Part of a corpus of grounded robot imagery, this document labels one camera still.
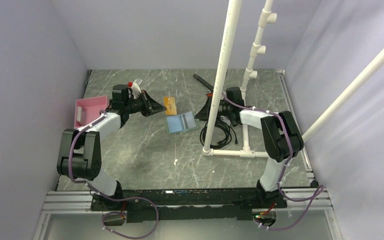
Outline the white credit card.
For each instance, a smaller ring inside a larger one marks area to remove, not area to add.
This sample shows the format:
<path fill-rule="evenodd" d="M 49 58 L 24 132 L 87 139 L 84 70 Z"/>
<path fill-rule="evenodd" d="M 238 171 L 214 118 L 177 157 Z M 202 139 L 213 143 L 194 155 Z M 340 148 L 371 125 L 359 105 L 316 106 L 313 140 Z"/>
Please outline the white credit card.
<path fill-rule="evenodd" d="M 184 131 L 194 130 L 199 127 L 193 111 L 182 113 L 180 116 Z"/>

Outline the orange credit card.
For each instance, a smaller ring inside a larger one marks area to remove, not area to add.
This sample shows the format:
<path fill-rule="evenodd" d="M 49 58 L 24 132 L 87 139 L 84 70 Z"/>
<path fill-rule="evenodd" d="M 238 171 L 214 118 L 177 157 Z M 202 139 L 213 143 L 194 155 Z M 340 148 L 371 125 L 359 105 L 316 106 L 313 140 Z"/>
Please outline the orange credit card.
<path fill-rule="evenodd" d="M 167 116 L 174 116 L 177 115 L 177 106 L 176 106 L 176 100 L 173 96 L 164 96 L 163 97 L 163 104 L 166 108 L 165 114 Z"/>

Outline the green card holder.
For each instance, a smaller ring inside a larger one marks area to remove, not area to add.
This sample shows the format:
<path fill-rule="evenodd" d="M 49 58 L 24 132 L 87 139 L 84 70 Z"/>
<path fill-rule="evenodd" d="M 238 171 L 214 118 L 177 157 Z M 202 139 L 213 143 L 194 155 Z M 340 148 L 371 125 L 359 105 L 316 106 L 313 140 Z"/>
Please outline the green card holder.
<path fill-rule="evenodd" d="M 195 119 L 193 111 L 171 115 L 166 118 L 166 126 L 168 134 L 178 134 L 197 130 L 199 128 L 198 120 Z"/>

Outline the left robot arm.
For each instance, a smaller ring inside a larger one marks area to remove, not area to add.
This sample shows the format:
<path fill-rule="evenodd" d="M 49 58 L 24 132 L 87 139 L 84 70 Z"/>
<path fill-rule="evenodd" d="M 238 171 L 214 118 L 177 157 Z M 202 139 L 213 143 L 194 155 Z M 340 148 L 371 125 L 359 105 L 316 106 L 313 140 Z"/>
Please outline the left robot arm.
<path fill-rule="evenodd" d="M 104 197 L 104 204 L 111 210 L 124 203 L 121 184 L 102 169 L 101 141 L 122 128 L 130 115 L 141 113 L 149 117 L 166 111 L 166 107 L 149 94 L 133 85 L 118 84 L 112 88 L 112 98 L 105 109 L 85 126 L 62 132 L 56 170 L 73 183 L 86 184 Z"/>

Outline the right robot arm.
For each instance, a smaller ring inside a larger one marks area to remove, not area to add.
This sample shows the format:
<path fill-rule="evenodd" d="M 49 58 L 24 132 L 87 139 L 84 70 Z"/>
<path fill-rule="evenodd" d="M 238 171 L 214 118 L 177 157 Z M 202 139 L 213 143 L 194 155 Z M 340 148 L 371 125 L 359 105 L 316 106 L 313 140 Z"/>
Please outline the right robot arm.
<path fill-rule="evenodd" d="M 260 207 L 269 207 L 281 195 L 279 188 L 286 166 L 304 148 L 302 135 L 292 113 L 247 107 L 240 88 L 229 87 L 216 110 L 216 121 L 220 122 L 222 117 L 231 123 L 228 130 L 241 125 L 262 132 L 268 158 L 265 170 L 256 184 L 255 200 Z"/>

